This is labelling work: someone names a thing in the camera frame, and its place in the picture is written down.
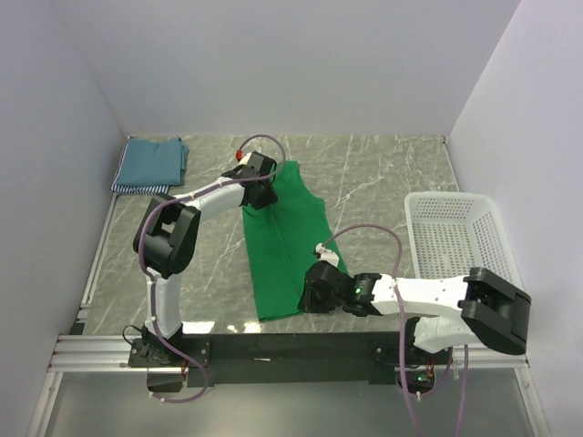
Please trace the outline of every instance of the green shirt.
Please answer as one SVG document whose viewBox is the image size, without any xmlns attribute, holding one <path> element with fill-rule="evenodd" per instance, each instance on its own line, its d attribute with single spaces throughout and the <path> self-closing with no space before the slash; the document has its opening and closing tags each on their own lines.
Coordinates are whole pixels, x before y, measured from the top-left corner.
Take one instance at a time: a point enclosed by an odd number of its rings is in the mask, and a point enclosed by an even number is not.
<svg viewBox="0 0 583 437">
<path fill-rule="evenodd" d="M 304 275 L 317 259 L 318 243 L 331 235 L 324 201 L 303 185 L 297 161 L 286 161 L 273 181 L 277 203 L 256 210 L 243 208 L 243 229 L 251 265 L 253 294 L 259 320 L 298 314 Z M 340 257 L 335 242 L 327 245 Z"/>
</svg>

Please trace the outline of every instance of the folded towel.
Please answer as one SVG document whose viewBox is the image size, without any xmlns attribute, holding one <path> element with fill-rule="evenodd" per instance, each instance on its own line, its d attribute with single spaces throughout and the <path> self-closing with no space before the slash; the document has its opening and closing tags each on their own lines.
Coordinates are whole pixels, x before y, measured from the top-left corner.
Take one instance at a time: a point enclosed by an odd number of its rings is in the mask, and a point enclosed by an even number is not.
<svg viewBox="0 0 583 437">
<path fill-rule="evenodd" d="M 130 138 L 111 190 L 117 194 L 168 193 L 169 187 L 184 183 L 188 155 L 180 138 L 163 143 Z"/>
</svg>

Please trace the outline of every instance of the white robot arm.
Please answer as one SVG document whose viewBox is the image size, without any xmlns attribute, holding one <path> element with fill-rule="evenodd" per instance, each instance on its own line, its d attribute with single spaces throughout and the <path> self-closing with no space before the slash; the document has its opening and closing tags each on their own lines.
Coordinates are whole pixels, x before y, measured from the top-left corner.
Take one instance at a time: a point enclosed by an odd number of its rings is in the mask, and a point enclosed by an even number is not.
<svg viewBox="0 0 583 437">
<path fill-rule="evenodd" d="M 328 312 L 342 307 L 355 316 L 399 312 L 398 287 L 407 314 L 413 346 L 429 352 L 474 343 L 511 355 L 526 351 L 530 297 L 488 269 L 470 269 L 449 279 L 393 278 L 361 273 L 354 278 L 337 269 L 338 256 L 319 244 L 320 259 L 306 273 L 299 308 Z"/>
<path fill-rule="evenodd" d="M 277 195 L 269 180 L 232 183 L 235 178 L 267 175 L 274 165 L 272 159 L 252 152 L 235 169 L 213 184 L 189 193 L 189 197 L 227 181 L 230 185 L 162 209 L 147 229 L 144 258 L 156 280 L 156 322 L 164 338 L 171 338 L 182 324 L 180 273 L 192 259 L 199 224 L 226 209 L 248 204 L 263 208 L 275 203 Z M 172 197 L 154 197 L 145 217 L 169 198 Z M 145 219 L 134 240 L 136 251 L 144 222 Z M 399 306 L 394 288 L 398 287 L 405 312 L 423 315 L 407 324 L 414 339 L 412 346 L 437 353 L 452 346 L 482 342 L 503 353 L 525 352 L 530 298 L 487 269 L 472 269 L 467 276 L 449 279 L 404 279 L 377 273 L 350 277 L 337 269 L 338 256 L 333 251 L 319 244 L 314 253 L 320 260 L 306 272 L 299 310 L 329 312 L 341 307 L 355 316 L 395 314 Z M 148 290 L 151 283 L 148 279 Z M 147 294 L 149 315 L 151 293 Z M 145 327 L 154 333 L 150 317 Z"/>
</svg>

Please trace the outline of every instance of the white wall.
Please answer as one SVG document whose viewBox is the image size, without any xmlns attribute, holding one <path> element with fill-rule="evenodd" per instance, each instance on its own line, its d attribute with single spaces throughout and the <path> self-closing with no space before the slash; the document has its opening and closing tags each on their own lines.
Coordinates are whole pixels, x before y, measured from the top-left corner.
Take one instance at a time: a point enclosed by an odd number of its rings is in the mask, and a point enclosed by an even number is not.
<svg viewBox="0 0 583 437">
<path fill-rule="evenodd" d="M 127 133 L 448 134 L 519 0 L 53 0 Z"/>
<path fill-rule="evenodd" d="M 48 0 L 0 2 L 0 433 L 24 435 L 123 141 Z"/>
<path fill-rule="evenodd" d="M 583 3 L 524 0 L 451 134 L 462 189 L 501 209 L 533 296 L 528 356 L 553 435 L 581 435 Z"/>
</svg>

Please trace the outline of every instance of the white plastic basket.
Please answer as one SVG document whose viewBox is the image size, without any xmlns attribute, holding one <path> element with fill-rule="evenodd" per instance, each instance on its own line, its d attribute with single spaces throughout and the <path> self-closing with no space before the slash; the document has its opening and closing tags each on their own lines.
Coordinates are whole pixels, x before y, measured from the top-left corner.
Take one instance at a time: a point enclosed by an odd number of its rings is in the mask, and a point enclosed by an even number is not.
<svg viewBox="0 0 583 437">
<path fill-rule="evenodd" d="M 496 210 L 487 196 L 426 191 L 404 200 L 417 278 L 465 275 L 486 267 L 520 289 L 517 265 Z"/>
</svg>

